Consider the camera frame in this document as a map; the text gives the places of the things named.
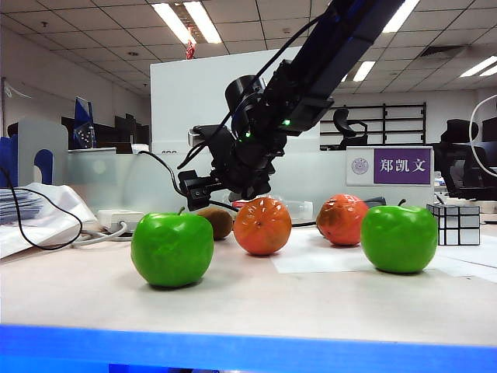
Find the kiwi fruit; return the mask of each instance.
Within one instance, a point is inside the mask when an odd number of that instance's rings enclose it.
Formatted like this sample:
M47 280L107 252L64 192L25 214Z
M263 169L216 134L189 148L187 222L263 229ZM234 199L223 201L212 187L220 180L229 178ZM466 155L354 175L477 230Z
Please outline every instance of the kiwi fruit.
M207 207L197 212L212 225L215 240L223 239L233 230L233 217L229 212L217 207Z

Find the blue table edge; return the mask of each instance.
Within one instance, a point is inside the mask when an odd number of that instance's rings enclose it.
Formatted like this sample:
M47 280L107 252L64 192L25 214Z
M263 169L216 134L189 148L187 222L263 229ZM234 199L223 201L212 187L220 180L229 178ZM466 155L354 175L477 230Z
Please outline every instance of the blue table edge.
M497 371L497 346L6 324L0 325L0 357L2 355L264 372Z

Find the rubik's cube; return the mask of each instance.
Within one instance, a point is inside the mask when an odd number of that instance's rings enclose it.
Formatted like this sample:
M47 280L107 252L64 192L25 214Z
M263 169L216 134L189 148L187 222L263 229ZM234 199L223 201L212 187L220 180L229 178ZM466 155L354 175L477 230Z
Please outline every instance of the rubik's cube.
M427 204L438 222L439 245L479 245L480 207Z

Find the power adapter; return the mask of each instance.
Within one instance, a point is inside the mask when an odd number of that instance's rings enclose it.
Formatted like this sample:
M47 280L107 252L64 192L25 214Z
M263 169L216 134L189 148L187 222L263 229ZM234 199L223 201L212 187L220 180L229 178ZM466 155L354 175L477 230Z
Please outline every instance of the power adapter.
M144 217L144 213L129 210L99 210L96 217L108 232L119 231L120 223L123 221L127 225L127 231L133 233L138 222Z

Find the green apple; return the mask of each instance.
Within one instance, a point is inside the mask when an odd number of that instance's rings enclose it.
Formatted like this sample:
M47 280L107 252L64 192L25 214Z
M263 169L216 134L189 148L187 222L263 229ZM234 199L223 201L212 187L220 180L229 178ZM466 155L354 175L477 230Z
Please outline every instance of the green apple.
M410 274L423 270L435 255L438 226L423 207L376 206L364 217L360 236L377 269Z
M149 284L168 288L197 282L213 252L210 222L182 211L145 215L131 241L131 259L140 275Z

